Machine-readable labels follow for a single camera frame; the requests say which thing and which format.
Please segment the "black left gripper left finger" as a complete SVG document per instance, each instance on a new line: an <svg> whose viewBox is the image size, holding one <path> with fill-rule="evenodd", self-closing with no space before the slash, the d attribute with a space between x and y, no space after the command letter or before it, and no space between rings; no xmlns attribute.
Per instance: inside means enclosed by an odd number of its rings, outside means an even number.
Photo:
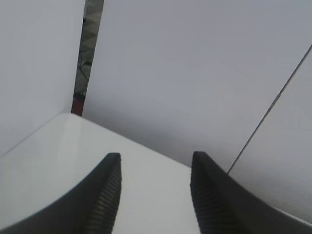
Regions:
<svg viewBox="0 0 312 234"><path fill-rule="evenodd" d="M109 153L73 189L2 234L110 234L121 195L121 155Z"/></svg>

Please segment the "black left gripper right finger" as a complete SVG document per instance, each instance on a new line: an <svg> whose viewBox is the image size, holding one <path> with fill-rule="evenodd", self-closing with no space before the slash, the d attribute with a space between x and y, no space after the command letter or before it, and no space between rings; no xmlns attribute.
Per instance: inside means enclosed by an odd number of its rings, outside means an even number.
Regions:
<svg viewBox="0 0 312 234"><path fill-rule="evenodd" d="M310 234L312 226L254 196L205 152L195 151L191 197L202 234Z"/></svg>

